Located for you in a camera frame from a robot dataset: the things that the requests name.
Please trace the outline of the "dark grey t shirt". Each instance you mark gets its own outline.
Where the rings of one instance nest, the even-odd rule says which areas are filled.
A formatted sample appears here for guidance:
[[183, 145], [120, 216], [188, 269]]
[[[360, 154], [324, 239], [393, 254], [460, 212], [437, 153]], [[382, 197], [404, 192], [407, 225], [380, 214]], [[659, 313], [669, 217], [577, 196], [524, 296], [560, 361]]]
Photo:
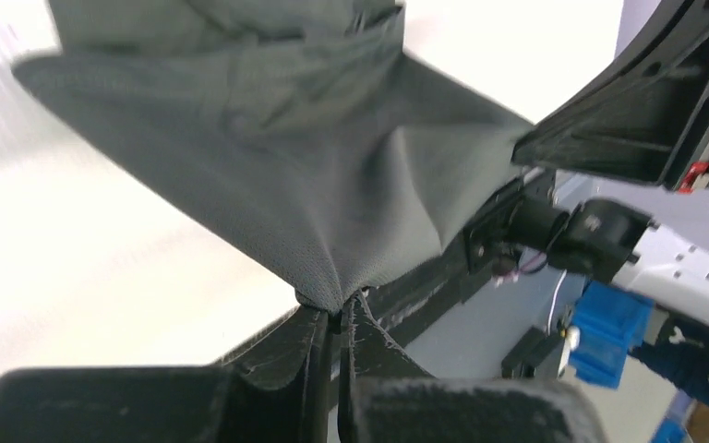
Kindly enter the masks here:
[[393, 1], [53, 1], [13, 65], [96, 150], [337, 312], [440, 256], [528, 121], [403, 50]]

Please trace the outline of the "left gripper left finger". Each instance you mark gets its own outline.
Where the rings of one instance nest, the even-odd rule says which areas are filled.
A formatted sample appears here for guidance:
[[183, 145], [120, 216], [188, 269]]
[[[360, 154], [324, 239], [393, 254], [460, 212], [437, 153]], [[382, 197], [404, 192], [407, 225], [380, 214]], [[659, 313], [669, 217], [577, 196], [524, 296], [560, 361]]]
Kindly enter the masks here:
[[225, 364], [9, 372], [0, 442], [322, 442], [329, 324], [298, 308]]

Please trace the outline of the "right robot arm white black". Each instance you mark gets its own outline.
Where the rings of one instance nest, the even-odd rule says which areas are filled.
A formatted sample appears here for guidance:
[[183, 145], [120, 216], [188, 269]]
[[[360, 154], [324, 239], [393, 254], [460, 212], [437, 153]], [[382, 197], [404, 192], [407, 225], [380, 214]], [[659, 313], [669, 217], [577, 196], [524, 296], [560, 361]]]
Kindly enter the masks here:
[[[678, 194], [709, 188], [709, 1], [663, 1], [630, 44], [521, 138], [516, 164]], [[526, 200], [509, 237], [556, 269], [650, 298], [709, 327], [709, 251], [651, 215], [594, 198]]]

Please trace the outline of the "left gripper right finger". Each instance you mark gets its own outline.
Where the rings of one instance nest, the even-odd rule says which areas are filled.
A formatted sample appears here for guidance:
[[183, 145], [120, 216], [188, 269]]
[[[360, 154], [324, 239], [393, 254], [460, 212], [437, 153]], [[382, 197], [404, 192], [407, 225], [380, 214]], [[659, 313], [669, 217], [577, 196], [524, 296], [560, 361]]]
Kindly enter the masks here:
[[594, 405], [557, 380], [437, 378], [356, 293], [342, 309], [338, 436], [343, 442], [597, 443]]

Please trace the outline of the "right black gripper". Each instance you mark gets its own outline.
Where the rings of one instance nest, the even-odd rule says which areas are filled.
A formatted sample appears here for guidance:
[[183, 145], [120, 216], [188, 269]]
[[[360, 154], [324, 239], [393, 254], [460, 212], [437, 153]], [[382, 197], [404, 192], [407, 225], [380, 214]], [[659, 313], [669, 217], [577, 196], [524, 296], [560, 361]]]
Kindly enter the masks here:
[[709, 1], [660, 2], [512, 160], [680, 194], [709, 189]]

